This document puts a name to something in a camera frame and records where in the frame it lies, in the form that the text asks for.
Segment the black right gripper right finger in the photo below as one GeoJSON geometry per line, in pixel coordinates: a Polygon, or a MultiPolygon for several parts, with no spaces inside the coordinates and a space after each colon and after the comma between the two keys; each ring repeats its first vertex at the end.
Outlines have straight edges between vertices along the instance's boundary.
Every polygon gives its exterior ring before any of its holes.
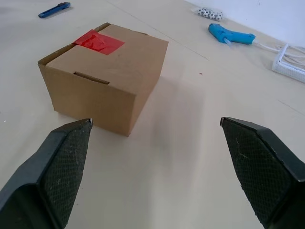
{"type": "Polygon", "coordinates": [[[305,227],[305,164],[270,129],[222,117],[233,166],[265,229],[305,227]]]}

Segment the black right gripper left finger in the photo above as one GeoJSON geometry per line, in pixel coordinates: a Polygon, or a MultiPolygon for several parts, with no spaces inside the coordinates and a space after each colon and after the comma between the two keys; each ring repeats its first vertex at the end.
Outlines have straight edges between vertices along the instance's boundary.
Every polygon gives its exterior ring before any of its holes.
{"type": "Polygon", "coordinates": [[[0,191],[2,229],[63,229],[83,176],[91,119],[52,130],[0,191]]]}

